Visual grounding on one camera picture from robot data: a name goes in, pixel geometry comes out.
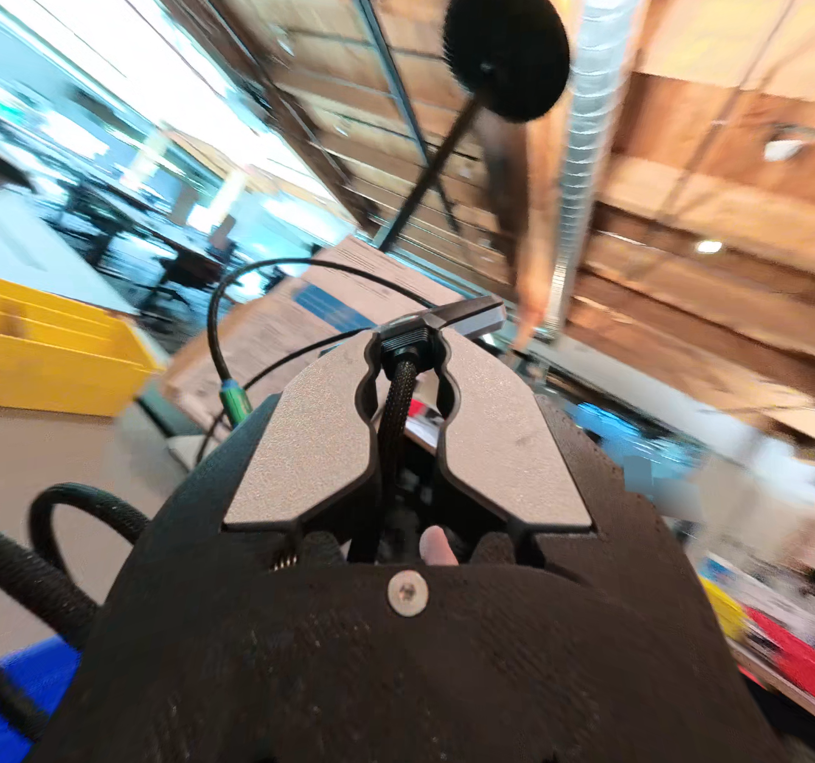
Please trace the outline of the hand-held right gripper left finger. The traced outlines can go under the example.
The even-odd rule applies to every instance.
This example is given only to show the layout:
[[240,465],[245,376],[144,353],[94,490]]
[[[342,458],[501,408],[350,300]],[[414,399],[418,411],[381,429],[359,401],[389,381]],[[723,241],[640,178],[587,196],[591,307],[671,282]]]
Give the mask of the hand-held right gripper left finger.
[[225,514],[227,530],[354,531],[377,512],[381,342],[364,330],[284,389]]

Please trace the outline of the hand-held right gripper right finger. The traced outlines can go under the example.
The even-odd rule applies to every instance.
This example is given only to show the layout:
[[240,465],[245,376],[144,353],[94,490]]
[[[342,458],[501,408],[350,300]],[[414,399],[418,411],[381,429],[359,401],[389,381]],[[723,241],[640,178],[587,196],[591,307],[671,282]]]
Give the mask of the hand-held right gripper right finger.
[[440,331],[437,466],[516,533],[587,533],[593,519],[531,388],[451,328]]

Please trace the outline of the yellow plastic bin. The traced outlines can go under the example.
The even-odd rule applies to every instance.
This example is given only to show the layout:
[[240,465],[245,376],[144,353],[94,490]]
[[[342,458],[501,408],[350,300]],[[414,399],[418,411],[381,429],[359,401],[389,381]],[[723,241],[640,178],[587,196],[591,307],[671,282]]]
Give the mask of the yellow plastic bin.
[[166,359],[130,320],[1,280],[1,405],[115,418]]

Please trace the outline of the person's right hand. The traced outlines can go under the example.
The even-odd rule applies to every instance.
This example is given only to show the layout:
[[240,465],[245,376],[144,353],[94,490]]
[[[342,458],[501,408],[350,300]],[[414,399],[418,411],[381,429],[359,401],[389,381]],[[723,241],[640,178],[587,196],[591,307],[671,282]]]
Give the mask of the person's right hand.
[[455,556],[447,539],[447,534],[438,525],[427,527],[419,541],[419,554],[422,563],[430,567],[457,567]]

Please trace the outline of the brown document stand with paper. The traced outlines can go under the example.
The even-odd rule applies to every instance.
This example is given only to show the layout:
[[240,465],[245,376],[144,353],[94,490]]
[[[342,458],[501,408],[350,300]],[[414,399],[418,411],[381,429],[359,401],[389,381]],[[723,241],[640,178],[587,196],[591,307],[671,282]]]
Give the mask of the brown document stand with paper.
[[[443,305],[476,290],[449,273],[424,269],[409,256],[392,257],[346,237],[318,258],[349,265]],[[326,269],[283,266],[293,275],[261,298],[237,304],[219,320],[219,342],[232,377],[245,384],[280,358],[334,334],[384,324],[422,306],[375,282]],[[157,415],[170,436],[202,435],[221,410],[221,380],[205,329],[172,356],[158,383]]]

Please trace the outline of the blue plastic bin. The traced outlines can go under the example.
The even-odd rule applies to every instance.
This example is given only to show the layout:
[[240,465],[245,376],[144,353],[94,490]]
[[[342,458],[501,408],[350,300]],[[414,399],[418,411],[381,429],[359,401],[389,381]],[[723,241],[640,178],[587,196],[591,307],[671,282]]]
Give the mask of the blue plastic bin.
[[[50,717],[71,683],[80,653],[60,637],[27,646],[2,657],[7,680]],[[32,742],[6,718],[1,717],[1,762],[19,762],[28,754]]]

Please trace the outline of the silver spiral air duct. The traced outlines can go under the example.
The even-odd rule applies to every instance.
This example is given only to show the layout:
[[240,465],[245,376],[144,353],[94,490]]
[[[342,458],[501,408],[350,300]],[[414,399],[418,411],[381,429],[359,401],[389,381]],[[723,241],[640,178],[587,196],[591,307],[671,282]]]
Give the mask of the silver spiral air duct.
[[560,166],[554,272],[545,337],[562,333],[585,248],[602,165],[650,0],[580,0]]

